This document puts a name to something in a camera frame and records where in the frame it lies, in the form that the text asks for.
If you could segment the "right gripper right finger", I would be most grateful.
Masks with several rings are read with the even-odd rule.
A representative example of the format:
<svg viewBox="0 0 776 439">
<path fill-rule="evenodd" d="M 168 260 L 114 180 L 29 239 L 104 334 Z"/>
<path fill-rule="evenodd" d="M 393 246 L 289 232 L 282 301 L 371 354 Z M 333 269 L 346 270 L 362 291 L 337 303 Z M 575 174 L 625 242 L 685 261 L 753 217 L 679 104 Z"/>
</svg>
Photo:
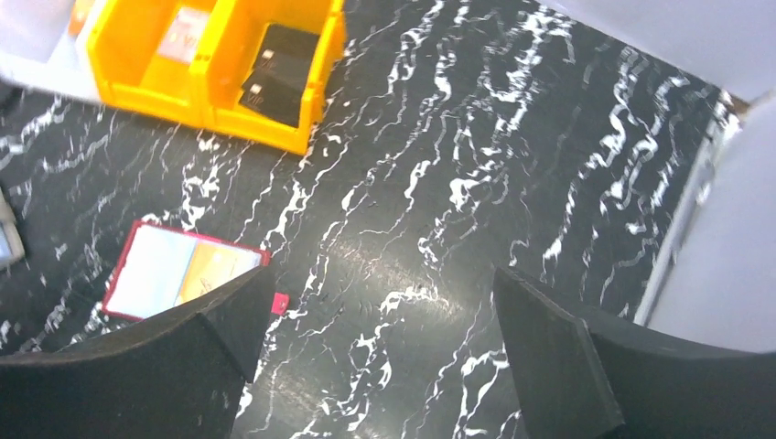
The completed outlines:
<svg viewBox="0 0 776 439">
<path fill-rule="evenodd" d="M 772 438 L 775 356 L 673 337 L 495 271 L 493 299 L 532 438 Z"/>
</svg>

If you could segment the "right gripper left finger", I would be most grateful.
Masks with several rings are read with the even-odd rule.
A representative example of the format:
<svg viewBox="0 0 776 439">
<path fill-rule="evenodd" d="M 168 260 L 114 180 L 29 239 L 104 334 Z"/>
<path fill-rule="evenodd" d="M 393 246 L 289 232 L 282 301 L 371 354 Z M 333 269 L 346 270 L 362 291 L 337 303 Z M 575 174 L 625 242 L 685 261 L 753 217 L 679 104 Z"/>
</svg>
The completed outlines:
<svg viewBox="0 0 776 439">
<path fill-rule="evenodd" d="M 1 359 L 4 438 L 227 438 L 275 296 L 260 266 L 109 334 Z"/>
</svg>

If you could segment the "red leather card holder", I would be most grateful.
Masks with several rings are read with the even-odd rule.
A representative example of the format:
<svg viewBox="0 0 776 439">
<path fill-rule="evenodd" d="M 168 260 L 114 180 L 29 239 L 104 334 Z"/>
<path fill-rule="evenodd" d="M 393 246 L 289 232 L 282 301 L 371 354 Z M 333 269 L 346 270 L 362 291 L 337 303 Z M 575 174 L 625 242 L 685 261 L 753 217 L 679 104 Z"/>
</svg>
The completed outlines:
<svg viewBox="0 0 776 439">
<path fill-rule="evenodd" d="M 140 321 L 175 307 L 178 289 L 200 241 L 259 252 L 263 259 L 256 267 L 267 266 L 272 260 L 272 253 L 257 247 L 137 220 L 106 288 L 102 311 Z"/>
</svg>

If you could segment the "black vip credit card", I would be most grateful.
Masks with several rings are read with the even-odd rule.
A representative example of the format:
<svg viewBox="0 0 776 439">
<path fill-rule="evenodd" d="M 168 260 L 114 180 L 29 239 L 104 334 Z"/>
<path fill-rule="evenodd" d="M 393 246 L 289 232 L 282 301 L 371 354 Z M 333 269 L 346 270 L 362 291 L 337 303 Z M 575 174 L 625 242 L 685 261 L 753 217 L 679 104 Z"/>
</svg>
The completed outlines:
<svg viewBox="0 0 776 439">
<path fill-rule="evenodd" d="M 299 114 L 305 86 L 298 81 L 277 78 L 274 74 L 253 71 L 242 83 L 239 104 L 284 125 L 299 126 Z"/>
</svg>

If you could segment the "grey card holder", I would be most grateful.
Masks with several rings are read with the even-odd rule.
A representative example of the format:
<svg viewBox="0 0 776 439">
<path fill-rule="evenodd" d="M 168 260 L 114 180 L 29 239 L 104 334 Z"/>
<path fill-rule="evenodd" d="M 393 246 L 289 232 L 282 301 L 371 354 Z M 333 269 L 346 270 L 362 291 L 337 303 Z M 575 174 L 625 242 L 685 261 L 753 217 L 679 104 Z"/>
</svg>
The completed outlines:
<svg viewBox="0 0 776 439">
<path fill-rule="evenodd" d="M 26 256 L 23 241 L 17 229 L 16 214 L 1 193 L 1 269 L 22 261 Z"/>
</svg>

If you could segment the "black card in bin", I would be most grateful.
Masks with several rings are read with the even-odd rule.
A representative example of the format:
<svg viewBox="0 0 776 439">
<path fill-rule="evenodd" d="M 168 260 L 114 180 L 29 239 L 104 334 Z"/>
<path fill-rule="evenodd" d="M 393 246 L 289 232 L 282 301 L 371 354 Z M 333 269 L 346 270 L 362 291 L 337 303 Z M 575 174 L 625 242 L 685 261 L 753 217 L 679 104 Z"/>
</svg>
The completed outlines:
<svg viewBox="0 0 776 439">
<path fill-rule="evenodd" d="M 319 35 L 270 24 L 253 63 L 255 70 L 268 70 L 278 75 L 308 75 Z"/>
</svg>

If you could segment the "id card in bin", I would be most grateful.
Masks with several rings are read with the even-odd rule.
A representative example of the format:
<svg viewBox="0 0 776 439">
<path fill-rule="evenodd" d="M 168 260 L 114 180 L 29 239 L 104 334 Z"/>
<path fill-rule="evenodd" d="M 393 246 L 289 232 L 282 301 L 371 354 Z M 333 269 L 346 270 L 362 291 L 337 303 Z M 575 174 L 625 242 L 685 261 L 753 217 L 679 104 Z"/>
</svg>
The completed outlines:
<svg viewBox="0 0 776 439">
<path fill-rule="evenodd" d="M 156 53 L 166 59 L 190 64 L 197 54 L 209 18 L 207 11 L 182 6 L 162 37 Z"/>
</svg>

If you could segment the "orange bin middle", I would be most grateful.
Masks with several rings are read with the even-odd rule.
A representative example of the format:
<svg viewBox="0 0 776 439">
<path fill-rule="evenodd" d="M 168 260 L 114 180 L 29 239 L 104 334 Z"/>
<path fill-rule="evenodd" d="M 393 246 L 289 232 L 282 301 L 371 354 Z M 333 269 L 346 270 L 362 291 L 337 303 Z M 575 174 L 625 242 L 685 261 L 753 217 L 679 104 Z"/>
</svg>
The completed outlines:
<svg viewBox="0 0 776 439">
<path fill-rule="evenodd" d="M 156 52 L 182 6 L 210 13 L 195 58 L 184 64 Z M 236 94 L 234 47 L 227 33 L 233 1 L 109 1 L 89 35 L 88 55 L 102 100 L 114 107 L 194 127 Z"/>
</svg>

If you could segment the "orange bin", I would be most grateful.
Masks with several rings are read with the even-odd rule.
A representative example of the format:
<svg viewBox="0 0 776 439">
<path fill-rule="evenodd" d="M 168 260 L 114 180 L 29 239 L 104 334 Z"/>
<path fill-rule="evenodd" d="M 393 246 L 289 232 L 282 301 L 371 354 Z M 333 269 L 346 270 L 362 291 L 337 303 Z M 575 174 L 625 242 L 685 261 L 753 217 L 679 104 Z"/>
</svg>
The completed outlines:
<svg viewBox="0 0 776 439">
<path fill-rule="evenodd" d="M 210 13 L 195 58 L 184 64 L 156 52 L 182 6 Z M 89 35 L 88 55 L 102 100 L 114 107 L 194 127 L 236 94 L 234 47 L 227 33 L 233 1 L 109 1 Z"/>
<path fill-rule="evenodd" d="M 304 155 L 346 38 L 341 1 L 219 1 L 193 83 L 205 128 Z"/>
</svg>

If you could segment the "orange bin right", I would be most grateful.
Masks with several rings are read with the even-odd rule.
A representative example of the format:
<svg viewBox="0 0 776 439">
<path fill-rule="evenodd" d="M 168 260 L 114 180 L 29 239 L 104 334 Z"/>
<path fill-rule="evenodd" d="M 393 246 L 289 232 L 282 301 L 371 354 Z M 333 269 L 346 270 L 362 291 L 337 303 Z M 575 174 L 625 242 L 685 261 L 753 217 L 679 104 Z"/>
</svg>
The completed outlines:
<svg viewBox="0 0 776 439">
<path fill-rule="evenodd" d="M 304 155 L 346 38 L 341 1 L 219 1 L 193 83 L 205 128 Z"/>
</svg>

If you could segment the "white plastic bin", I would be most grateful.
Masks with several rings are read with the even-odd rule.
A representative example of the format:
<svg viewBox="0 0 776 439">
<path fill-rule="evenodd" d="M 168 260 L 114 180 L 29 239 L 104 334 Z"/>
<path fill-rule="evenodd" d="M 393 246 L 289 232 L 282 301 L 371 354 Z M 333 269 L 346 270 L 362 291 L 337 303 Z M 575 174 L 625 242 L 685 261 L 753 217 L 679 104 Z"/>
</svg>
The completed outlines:
<svg viewBox="0 0 776 439">
<path fill-rule="evenodd" d="M 105 6 L 96 1 L 78 35 L 69 32 L 74 1 L 1 3 L 1 81 L 99 103 L 88 57 L 89 35 Z"/>
</svg>

